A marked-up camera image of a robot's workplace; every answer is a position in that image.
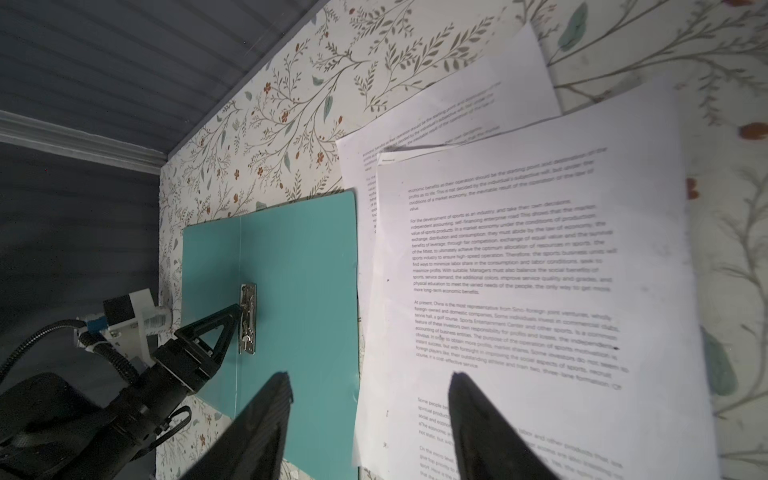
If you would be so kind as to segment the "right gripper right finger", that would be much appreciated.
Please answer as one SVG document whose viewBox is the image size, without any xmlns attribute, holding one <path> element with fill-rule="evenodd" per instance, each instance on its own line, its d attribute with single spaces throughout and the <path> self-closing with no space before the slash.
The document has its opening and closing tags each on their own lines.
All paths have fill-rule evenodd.
<svg viewBox="0 0 768 480">
<path fill-rule="evenodd" d="M 460 478 L 557 479 L 469 375 L 452 375 L 448 403 Z"/>
</svg>

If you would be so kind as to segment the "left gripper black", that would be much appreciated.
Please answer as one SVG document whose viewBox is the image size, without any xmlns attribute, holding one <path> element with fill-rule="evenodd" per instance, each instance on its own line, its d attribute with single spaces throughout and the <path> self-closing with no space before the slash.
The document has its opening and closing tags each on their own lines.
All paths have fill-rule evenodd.
<svg viewBox="0 0 768 480">
<path fill-rule="evenodd" d="M 155 365 L 108 406 L 113 420 L 55 475 L 57 479 L 113 479 L 180 403 L 198 392 L 224 362 L 243 309 L 232 304 L 178 329 L 154 353 Z M 219 336 L 213 346 L 203 337 Z"/>
</svg>

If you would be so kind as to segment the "teal green file folder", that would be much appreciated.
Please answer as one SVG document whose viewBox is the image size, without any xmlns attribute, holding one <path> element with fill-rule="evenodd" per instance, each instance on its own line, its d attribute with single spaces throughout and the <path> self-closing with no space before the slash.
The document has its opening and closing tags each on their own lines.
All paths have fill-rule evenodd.
<svg viewBox="0 0 768 480">
<path fill-rule="evenodd" d="M 228 417 L 277 372 L 293 404 L 285 459 L 315 479 L 354 479 L 359 390 L 357 227 L 352 192 L 190 226 L 182 308 L 192 323 L 256 288 L 255 346 L 231 346 L 200 398 Z"/>
</svg>

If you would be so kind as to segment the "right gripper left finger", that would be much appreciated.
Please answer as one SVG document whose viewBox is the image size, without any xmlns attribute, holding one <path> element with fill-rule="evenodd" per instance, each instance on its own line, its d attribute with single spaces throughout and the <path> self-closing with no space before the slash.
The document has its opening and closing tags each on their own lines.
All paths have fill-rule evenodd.
<svg viewBox="0 0 768 480">
<path fill-rule="evenodd" d="M 277 479 L 293 392 L 286 372 L 274 374 L 185 479 Z"/>
</svg>

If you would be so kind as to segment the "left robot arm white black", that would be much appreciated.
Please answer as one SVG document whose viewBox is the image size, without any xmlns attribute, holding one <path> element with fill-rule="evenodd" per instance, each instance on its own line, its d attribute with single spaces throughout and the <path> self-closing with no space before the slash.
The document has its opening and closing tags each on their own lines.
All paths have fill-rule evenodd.
<svg viewBox="0 0 768 480">
<path fill-rule="evenodd" d="M 232 304 L 178 329 L 143 373 L 110 352 L 108 360 L 128 384 L 105 407 L 54 373 L 2 393 L 2 478 L 115 478 L 190 423 L 183 401 L 221 368 L 242 315 Z"/>
</svg>

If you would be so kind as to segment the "printed paper sheet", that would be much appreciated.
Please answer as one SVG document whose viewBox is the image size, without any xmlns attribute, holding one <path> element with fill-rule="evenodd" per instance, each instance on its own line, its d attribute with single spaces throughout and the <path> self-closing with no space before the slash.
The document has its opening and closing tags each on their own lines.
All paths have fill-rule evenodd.
<svg viewBox="0 0 768 480">
<path fill-rule="evenodd" d="M 496 52 L 422 90 L 338 140 L 343 186 L 353 190 L 358 227 L 358 300 L 367 316 L 381 152 L 461 144 L 560 115 L 537 35 L 524 26 Z"/>
<path fill-rule="evenodd" d="M 467 374 L 563 479 L 720 475 L 672 84 L 383 165 L 355 432 L 454 479 Z"/>
</svg>

